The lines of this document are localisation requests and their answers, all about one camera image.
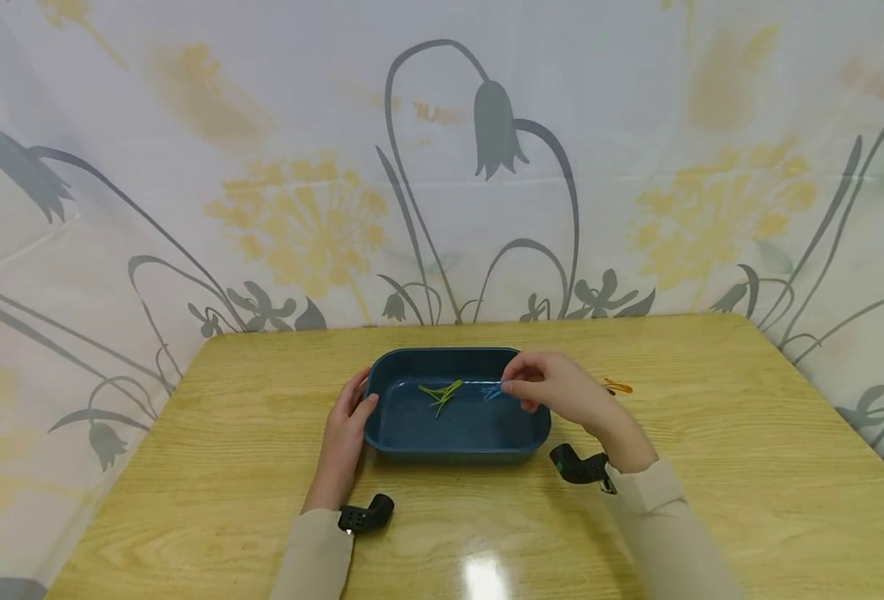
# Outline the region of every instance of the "wood grain surface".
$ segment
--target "wood grain surface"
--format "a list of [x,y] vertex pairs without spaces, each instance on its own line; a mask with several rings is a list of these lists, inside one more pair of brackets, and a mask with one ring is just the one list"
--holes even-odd
[[[266,598],[343,382],[387,350],[437,346],[561,350],[632,385],[621,399],[748,598],[884,599],[884,463],[743,317],[701,315],[214,338],[47,600]],[[643,598],[597,487],[548,460],[562,442],[598,451],[555,417],[519,467],[368,452],[352,503],[383,492],[396,512],[356,539],[342,598]]]

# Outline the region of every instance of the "blue tray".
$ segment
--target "blue tray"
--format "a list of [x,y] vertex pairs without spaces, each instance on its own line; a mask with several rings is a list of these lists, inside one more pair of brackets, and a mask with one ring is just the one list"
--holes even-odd
[[[498,390],[509,347],[402,348],[372,366],[365,394],[380,397],[365,441],[391,459],[431,463],[519,463],[548,438],[552,420],[534,415]],[[433,397],[418,390],[462,385],[437,415]]]

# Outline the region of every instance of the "sleeve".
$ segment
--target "sleeve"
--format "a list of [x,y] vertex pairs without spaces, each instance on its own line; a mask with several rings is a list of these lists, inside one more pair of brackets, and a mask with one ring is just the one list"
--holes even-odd
[[668,461],[640,473],[622,474],[612,465],[606,470],[616,493],[604,493],[604,502],[651,600],[742,598]]
[[338,600],[352,562],[353,536],[339,529],[340,513],[315,509],[292,523],[282,569],[270,600]]

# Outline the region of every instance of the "black plastic clip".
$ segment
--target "black plastic clip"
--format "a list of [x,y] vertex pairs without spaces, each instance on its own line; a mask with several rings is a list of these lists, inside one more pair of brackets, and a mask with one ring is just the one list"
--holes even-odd
[[569,483],[586,484],[595,481],[601,482],[602,492],[618,493],[612,485],[612,480],[605,472],[608,455],[604,452],[581,460],[578,452],[569,443],[563,443],[548,453],[548,457],[555,463],[555,469],[562,475],[562,479]]
[[367,509],[358,506],[342,506],[338,519],[339,529],[349,534],[366,534],[385,527],[395,511],[395,502],[384,493],[377,493]]

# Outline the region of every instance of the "floral curtain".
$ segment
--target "floral curtain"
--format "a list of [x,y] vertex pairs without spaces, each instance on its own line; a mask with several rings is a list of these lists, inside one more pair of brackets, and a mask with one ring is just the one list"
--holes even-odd
[[884,459],[884,2],[0,0],[0,599],[207,338],[703,311]]

